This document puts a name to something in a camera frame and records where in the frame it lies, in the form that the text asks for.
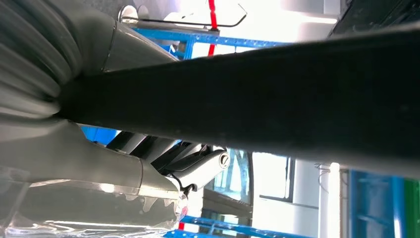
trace metal screw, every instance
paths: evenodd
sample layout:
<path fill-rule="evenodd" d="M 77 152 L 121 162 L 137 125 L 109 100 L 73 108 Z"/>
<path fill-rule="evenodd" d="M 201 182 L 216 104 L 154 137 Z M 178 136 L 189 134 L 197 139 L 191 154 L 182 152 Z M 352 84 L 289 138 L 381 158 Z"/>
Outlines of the metal screw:
<path fill-rule="evenodd" d="M 221 157 L 220 157 L 220 161 L 219 161 L 219 163 L 220 163 L 220 166 L 224 169 L 224 168 L 227 168 L 228 166 L 229 166 L 229 162 L 230 162 L 230 158 L 229 158 L 229 156 L 227 156 L 227 155 L 222 155 Z"/>

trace window frame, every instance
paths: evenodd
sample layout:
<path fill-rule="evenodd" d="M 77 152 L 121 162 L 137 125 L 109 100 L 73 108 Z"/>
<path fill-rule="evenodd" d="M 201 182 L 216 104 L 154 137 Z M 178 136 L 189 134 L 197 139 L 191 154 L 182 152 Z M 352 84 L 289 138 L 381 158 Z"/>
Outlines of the window frame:
<path fill-rule="evenodd" d="M 237 200 L 235 198 L 231 198 L 230 196 L 221 193 L 220 191 L 216 191 L 215 188 L 214 188 L 215 187 L 214 186 L 215 178 L 213 178 L 204 187 L 204 189 L 215 191 L 215 192 L 217 192 L 217 193 L 219 193 L 219 194 L 221 194 L 223 196 L 229 197 L 229 199 L 236 200 L 236 201 L 239 201 L 241 203 L 245 203 L 247 205 L 251 205 L 252 206 L 254 204 L 254 168 L 253 168 L 253 161 L 252 161 L 252 153 L 247 152 L 245 150 L 240 150 L 240 149 L 233 149 L 233 148 L 229 148 L 229 149 L 231 150 L 231 152 L 234 152 L 234 153 L 239 152 L 239 151 L 242 151 L 243 152 L 243 157 L 247 157 L 247 167 L 248 167 L 247 170 L 248 170 L 248 179 L 249 180 L 248 180 L 248 186 L 247 186 L 246 189 L 248 189 L 248 195 L 247 195 L 247 197 L 248 197 L 248 201 L 249 202 L 248 201 L 243 201 L 243 200 Z"/>
<path fill-rule="evenodd" d="M 294 191 L 294 185 L 295 185 L 295 168 L 296 168 L 296 159 L 292 157 L 286 157 L 288 160 L 290 160 L 290 173 L 287 174 L 290 183 L 289 183 L 289 196 L 285 197 L 275 197 L 275 196 L 267 196 L 264 194 L 260 194 L 260 198 L 263 199 L 269 199 L 269 200 L 275 200 L 275 201 L 281 201 L 281 202 L 288 202 L 293 203 L 293 191 Z M 286 161 L 286 173 L 288 170 L 288 161 Z"/>

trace red stripe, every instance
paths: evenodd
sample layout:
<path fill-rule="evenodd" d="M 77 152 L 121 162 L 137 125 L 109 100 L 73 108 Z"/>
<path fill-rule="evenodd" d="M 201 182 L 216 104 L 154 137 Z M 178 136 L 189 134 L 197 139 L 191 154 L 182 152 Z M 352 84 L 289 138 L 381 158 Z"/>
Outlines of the red stripe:
<path fill-rule="evenodd" d="M 214 4 L 214 0 L 209 0 L 209 8 L 210 8 L 210 19 L 211 19 L 211 28 L 217 29 L 217 20 L 216 20 L 216 5 Z M 214 55 L 215 45 L 210 45 L 209 54 L 208 56 Z"/>
<path fill-rule="evenodd" d="M 178 229 L 179 229 L 179 230 L 184 230 L 184 228 L 185 228 L 185 223 L 180 222 L 180 223 L 179 223 L 179 226 L 178 226 Z"/>
<path fill-rule="evenodd" d="M 210 45 L 210 48 L 209 48 L 209 56 L 212 56 L 212 55 L 214 55 L 214 49 L 216 48 L 216 46 L 215 45 Z"/>

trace green panel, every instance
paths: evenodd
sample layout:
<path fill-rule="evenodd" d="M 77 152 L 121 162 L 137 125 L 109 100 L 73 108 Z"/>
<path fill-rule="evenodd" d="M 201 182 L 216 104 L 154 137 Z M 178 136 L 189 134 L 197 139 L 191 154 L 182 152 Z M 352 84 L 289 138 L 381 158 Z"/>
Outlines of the green panel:
<path fill-rule="evenodd" d="M 419 182 L 404 181 L 407 238 L 420 238 L 420 189 Z"/>

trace white wall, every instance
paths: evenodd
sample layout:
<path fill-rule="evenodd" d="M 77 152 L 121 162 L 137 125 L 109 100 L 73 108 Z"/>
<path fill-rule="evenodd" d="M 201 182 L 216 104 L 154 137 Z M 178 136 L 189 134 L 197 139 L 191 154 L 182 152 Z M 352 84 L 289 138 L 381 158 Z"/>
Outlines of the white wall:
<path fill-rule="evenodd" d="M 187 4 L 189 2 L 181 2 L 183 12 L 180 16 L 185 17 L 178 20 L 210 22 L 209 7 L 205 2 L 201 0 L 192 5 Z M 323 14 L 322 0 L 216 0 L 218 24 L 235 24 L 243 16 L 244 11 L 237 3 L 248 15 L 236 27 L 220 28 L 221 36 L 278 42 L 323 40 L 338 18 L 333 10 L 328 11 L 329 15 Z"/>
<path fill-rule="evenodd" d="M 318 232 L 318 197 L 317 183 L 318 169 L 313 162 L 296 162 L 294 203 L 312 206 L 303 207 L 290 203 L 260 198 L 263 183 L 272 184 L 273 189 L 278 185 L 275 180 L 263 181 L 261 174 L 270 166 L 254 159 L 254 214 L 253 227 L 262 230 L 271 230 L 298 234 L 302 236 L 317 237 Z"/>

